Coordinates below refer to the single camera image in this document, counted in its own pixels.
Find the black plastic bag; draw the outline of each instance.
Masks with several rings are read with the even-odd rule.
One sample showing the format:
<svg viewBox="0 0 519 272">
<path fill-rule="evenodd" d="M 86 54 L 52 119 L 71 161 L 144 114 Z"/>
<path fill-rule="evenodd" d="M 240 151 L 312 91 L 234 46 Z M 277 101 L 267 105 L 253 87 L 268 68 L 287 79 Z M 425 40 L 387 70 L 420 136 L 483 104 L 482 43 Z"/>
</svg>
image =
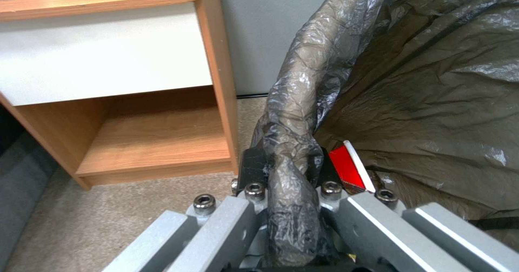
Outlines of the black plastic bag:
<svg viewBox="0 0 519 272">
<path fill-rule="evenodd" d="M 324 2 L 297 33 L 252 139 L 270 161 L 274 265 L 332 253 L 314 189 L 319 144 L 350 140 L 408 207 L 437 201 L 468 220 L 519 210 L 518 4 Z M 517 233 L 504 234 L 513 246 Z"/>
</svg>

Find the wooden nightstand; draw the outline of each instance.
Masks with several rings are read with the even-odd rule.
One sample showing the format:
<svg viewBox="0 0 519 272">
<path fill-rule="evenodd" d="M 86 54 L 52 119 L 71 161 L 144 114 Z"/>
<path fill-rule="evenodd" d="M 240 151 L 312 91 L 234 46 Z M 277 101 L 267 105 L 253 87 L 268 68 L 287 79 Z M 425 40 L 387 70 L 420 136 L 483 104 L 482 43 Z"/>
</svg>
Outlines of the wooden nightstand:
<svg viewBox="0 0 519 272">
<path fill-rule="evenodd" d="M 0 101 L 84 188 L 237 173 L 220 0 L 0 0 Z"/>
</svg>

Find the beige carpet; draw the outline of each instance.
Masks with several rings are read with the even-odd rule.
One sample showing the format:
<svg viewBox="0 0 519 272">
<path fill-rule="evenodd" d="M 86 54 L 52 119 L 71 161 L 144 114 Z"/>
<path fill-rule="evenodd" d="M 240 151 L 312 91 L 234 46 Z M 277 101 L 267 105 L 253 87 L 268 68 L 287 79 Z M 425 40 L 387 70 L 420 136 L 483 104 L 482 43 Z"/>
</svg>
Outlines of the beige carpet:
<svg viewBox="0 0 519 272">
<path fill-rule="evenodd" d="M 265 98 L 238 100 L 239 147 L 249 146 Z M 64 171 L 50 183 L 6 272 L 98 272 L 164 210 L 184 212 L 201 193 L 222 200 L 235 175 L 216 173 L 83 191 Z"/>
</svg>

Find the drawer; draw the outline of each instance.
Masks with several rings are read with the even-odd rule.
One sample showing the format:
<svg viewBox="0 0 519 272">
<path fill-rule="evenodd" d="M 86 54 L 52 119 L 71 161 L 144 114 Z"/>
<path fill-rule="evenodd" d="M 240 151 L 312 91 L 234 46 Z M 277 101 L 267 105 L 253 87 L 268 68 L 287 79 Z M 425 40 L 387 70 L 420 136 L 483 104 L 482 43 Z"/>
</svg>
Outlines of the drawer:
<svg viewBox="0 0 519 272">
<path fill-rule="evenodd" d="M 211 85 L 195 6 L 0 23 L 13 106 Z"/>
</svg>

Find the screw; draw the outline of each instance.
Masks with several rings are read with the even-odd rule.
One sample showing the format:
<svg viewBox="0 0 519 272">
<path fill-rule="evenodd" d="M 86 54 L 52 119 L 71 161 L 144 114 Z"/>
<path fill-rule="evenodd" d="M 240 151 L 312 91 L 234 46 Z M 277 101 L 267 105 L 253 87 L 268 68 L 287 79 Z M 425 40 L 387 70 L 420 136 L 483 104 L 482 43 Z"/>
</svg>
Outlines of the screw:
<svg viewBox="0 0 519 272">
<path fill-rule="evenodd" d="M 321 185 L 321 194 L 327 200 L 339 200 L 343 187 L 334 181 L 327 181 Z"/>
<path fill-rule="evenodd" d="M 217 201 L 213 195 L 202 194 L 193 200 L 193 207 L 198 215 L 210 215 L 217 208 Z"/>
<path fill-rule="evenodd" d="M 245 198 L 259 202 L 265 198 L 265 187 L 262 183 L 254 182 L 245 186 Z"/>
<path fill-rule="evenodd" d="M 375 197 L 387 206 L 392 206 L 398 201 L 397 195 L 389 189 L 378 189 L 375 192 Z"/>
<path fill-rule="evenodd" d="M 234 178 L 232 181 L 230 181 L 230 190 L 232 191 L 232 194 L 235 195 L 238 191 L 238 179 Z"/>
</svg>

